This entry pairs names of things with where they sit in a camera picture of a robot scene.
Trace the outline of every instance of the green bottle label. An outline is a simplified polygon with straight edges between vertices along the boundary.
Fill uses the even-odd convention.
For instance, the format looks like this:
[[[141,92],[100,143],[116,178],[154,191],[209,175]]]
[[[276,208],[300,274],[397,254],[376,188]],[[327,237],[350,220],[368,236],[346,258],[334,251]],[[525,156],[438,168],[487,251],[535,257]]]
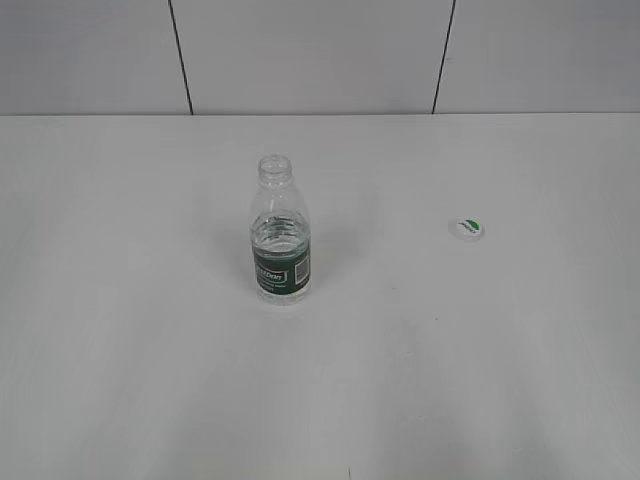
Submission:
[[[265,258],[253,250],[258,285],[275,295],[290,295],[309,283],[311,261],[309,247],[293,258]]]

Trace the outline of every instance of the barcode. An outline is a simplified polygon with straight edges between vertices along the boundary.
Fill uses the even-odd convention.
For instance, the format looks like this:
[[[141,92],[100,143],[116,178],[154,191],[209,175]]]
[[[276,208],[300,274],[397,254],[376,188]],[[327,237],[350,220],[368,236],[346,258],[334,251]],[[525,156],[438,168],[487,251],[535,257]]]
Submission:
[[[296,285],[304,282],[309,276],[309,255],[303,261],[296,264]]]

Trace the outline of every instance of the bottle cap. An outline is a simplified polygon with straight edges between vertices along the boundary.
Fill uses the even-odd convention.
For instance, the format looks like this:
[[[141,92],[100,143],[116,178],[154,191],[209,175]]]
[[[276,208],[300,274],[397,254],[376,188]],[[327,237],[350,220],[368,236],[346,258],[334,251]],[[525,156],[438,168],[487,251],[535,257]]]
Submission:
[[[452,220],[449,222],[451,234],[464,242],[477,242],[484,236],[484,227],[477,220]]]

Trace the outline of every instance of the water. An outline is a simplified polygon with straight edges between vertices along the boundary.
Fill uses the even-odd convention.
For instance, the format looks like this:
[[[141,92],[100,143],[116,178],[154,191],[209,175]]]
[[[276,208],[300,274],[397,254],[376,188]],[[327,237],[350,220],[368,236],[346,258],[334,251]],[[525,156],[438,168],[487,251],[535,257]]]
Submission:
[[[254,254],[266,261],[282,264],[283,270],[308,250],[310,237],[309,224],[297,212],[267,212],[260,215],[251,227]],[[275,295],[262,288],[259,291],[271,303],[288,305],[300,300],[308,288],[309,283],[289,295]]]

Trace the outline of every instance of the plastic water bottle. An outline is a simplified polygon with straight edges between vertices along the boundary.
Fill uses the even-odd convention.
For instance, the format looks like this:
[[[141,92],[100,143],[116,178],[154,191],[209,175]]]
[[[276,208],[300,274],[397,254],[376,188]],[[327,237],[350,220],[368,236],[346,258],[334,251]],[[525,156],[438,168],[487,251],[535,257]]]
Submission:
[[[297,302],[309,289],[311,232],[287,157],[260,160],[250,225],[259,293],[277,305]]]

